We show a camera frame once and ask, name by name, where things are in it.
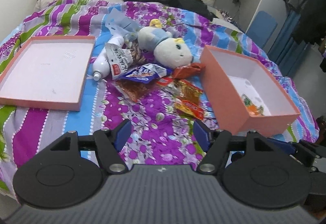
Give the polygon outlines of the red yellow snack packet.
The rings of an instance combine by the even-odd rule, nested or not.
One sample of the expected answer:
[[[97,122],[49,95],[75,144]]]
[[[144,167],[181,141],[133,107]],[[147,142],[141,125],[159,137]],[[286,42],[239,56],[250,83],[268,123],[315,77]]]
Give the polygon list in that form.
[[[198,106],[197,104],[187,100],[187,99],[179,99],[176,98],[174,103],[174,108],[186,115],[194,117],[199,120],[203,120],[204,118],[204,111],[203,109]]]

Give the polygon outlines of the blue white snack bag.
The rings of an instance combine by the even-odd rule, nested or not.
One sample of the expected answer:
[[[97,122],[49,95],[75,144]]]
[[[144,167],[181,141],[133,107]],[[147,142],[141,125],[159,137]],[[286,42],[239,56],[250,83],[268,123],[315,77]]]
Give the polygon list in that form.
[[[148,84],[154,80],[166,77],[171,73],[171,68],[156,63],[147,63],[126,72],[118,80]]]

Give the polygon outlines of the brown sticks snack packet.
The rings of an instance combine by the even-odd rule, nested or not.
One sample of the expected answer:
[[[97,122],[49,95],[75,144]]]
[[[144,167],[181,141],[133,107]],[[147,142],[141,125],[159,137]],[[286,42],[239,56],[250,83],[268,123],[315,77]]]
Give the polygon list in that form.
[[[185,79],[173,79],[172,93],[174,94],[176,104],[187,101],[199,105],[203,90]]]

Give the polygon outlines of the pink cardboard box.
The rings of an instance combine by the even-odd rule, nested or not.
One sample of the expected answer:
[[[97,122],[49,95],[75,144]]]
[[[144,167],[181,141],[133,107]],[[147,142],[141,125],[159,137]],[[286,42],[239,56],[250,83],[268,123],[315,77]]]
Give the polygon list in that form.
[[[299,117],[298,107],[260,61],[213,46],[204,47],[200,61],[205,65],[200,82],[221,129],[272,137]]]

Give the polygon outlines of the orange clear snack packet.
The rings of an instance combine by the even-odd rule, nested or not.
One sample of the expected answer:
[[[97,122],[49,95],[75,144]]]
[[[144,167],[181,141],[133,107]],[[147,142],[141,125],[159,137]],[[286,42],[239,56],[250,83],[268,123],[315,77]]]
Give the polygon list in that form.
[[[150,83],[141,83],[128,80],[117,80],[112,85],[119,91],[126,99],[135,103],[143,97],[149,95],[158,89],[156,81]]]

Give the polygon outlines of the dark red crumpled packet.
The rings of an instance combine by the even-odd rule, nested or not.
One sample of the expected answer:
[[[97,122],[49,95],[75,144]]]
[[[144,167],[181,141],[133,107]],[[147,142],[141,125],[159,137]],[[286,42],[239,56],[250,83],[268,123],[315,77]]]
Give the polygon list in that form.
[[[174,69],[171,78],[180,80],[198,76],[205,67],[203,63],[191,63],[186,66],[180,66]]]

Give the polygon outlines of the white plastic bottle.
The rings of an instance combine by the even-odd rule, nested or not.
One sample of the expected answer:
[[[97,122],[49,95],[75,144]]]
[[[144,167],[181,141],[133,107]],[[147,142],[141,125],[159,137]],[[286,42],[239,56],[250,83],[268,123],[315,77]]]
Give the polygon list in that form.
[[[107,77],[111,70],[109,59],[107,55],[107,47],[120,47],[122,48],[124,45],[124,38],[121,35],[113,35],[105,46],[103,47],[102,51],[95,59],[92,65],[92,76],[95,81],[99,81],[105,77]]]

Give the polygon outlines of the red white small packet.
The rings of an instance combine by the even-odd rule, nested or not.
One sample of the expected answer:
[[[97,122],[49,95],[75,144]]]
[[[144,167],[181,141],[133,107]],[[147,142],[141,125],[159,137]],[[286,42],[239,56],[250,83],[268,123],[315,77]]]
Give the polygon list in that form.
[[[173,83],[173,79],[171,77],[163,77],[160,78],[156,84],[159,85],[160,87],[167,87],[169,84]]]

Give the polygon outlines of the colourful striped floral bedspread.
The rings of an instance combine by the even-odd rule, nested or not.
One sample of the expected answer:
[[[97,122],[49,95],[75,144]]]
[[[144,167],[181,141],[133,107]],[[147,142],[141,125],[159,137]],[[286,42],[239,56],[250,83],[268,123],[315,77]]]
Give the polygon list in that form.
[[[5,68],[22,45],[33,36],[79,35],[95,37],[93,57],[110,39],[105,21],[117,9],[143,26],[159,19],[164,29],[185,40],[195,58],[211,45],[259,60],[282,85],[300,111],[295,122],[276,138],[282,141],[315,142],[319,128],[292,79],[284,77],[246,34],[215,25],[208,19],[162,4],[104,0],[55,0],[43,10],[26,17],[1,43],[1,68]],[[120,156],[133,164],[190,164],[196,167],[204,152],[193,136],[193,119],[179,115],[174,97],[155,90],[137,103],[125,100],[110,80],[86,79],[79,112],[1,106],[1,189],[13,193],[16,170],[35,154],[70,130],[80,136],[100,128],[113,129],[124,119],[133,126]]]

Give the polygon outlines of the pink box lid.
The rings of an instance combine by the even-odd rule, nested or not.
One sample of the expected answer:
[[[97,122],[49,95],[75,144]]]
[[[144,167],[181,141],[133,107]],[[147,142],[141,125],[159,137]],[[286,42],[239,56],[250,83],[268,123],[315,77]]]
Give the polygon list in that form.
[[[1,73],[1,104],[79,111],[93,36],[39,36],[25,42]]]

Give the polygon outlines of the white blue plush toy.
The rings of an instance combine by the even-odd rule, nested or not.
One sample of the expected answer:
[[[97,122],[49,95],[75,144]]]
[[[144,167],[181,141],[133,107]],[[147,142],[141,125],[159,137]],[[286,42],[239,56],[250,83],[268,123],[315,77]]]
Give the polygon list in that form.
[[[153,53],[160,64],[171,69],[187,66],[193,61],[183,38],[174,38],[171,32],[165,31],[159,19],[152,19],[149,26],[139,30],[138,45],[142,51]]]

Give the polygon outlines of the blue curtain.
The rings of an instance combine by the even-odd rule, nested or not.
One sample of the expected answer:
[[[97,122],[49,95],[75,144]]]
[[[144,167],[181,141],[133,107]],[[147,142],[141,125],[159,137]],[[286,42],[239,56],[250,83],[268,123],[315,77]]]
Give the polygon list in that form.
[[[275,62],[283,76],[293,78],[310,48],[310,44],[302,41],[296,43],[292,37],[300,15],[291,10],[279,32],[275,42],[268,52],[270,60]]]

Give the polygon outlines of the light blue plastic bag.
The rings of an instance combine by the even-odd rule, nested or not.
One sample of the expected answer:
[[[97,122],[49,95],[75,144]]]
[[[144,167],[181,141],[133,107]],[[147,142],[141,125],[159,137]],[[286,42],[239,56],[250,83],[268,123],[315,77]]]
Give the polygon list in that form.
[[[126,41],[134,41],[138,37],[141,26],[136,21],[126,17],[121,11],[113,8],[107,15],[106,28],[112,35],[122,36]]]

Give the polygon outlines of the hanging dark clothes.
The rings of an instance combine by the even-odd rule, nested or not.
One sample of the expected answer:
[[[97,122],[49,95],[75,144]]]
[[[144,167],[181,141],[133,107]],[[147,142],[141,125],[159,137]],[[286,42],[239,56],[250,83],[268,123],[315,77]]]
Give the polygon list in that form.
[[[325,38],[325,0],[289,0],[289,5],[300,15],[294,41],[320,44]]]

